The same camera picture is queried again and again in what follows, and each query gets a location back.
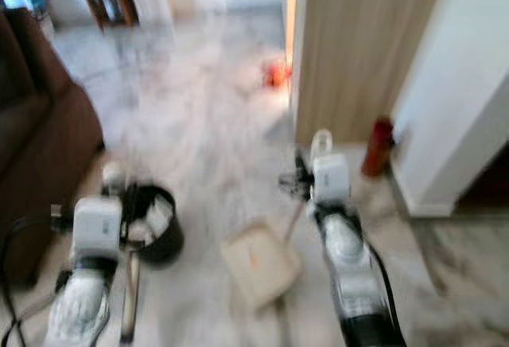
red object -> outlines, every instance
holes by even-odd
[[[283,63],[270,64],[263,68],[263,84],[267,87],[281,87],[292,75],[292,69]]]
[[[392,130],[393,125],[390,118],[380,117],[376,120],[361,169],[364,176],[378,177],[382,174],[389,161],[393,143]]]

beige dustpan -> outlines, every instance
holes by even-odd
[[[221,253],[248,307],[257,310],[287,291],[302,270],[289,237],[303,205],[295,212],[284,240],[258,219],[221,245]]]

marble floor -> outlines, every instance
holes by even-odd
[[[293,168],[288,91],[264,88],[260,72],[283,58],[283,43],[277,10],[212,14],[171,33],[83,27],[55,37],[98,112],[108,148],[80,194],[96,192],[101,164],[120,158],[177,198],[185,247],[171,266],[142,266],[135,346],[344,345],[313,223],[302,218],[295,229],[304,273],[283,306],[251,314],[220,257],[221,241],[257,216],[270,218],[282,234],[297,205],[277,187],[278,175]],[[385,259],[407,344],[509,345],[503,290],[509,247],[502,242],[509,226],[412,227],[398,215],[388,181],[358,176],[364,146],[339,150],[351,168],[365,230]],[[57,239],[37,286],[16,292],[20,308],[51,290],[68,245],[68,237]],[[99,346],[119,343],[124,283],[121,264]],[[26,323],[31,345],[40,343],[46,317]]]

brown sofa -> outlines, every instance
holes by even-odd
[[[69,201],[102,145],[94,108],[37,22],[27,10],[0,12],[0,234]],[[42,225],[16,237],[5,265],[11,282],[37,277],[50,236]]]

red bottle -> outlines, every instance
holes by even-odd
[[[382,116],[376,120],[361,168],[364,176],[378,177],[383,173],[383,169],[389,161],[390,149],[393,144],[393,127],[388,117]]]

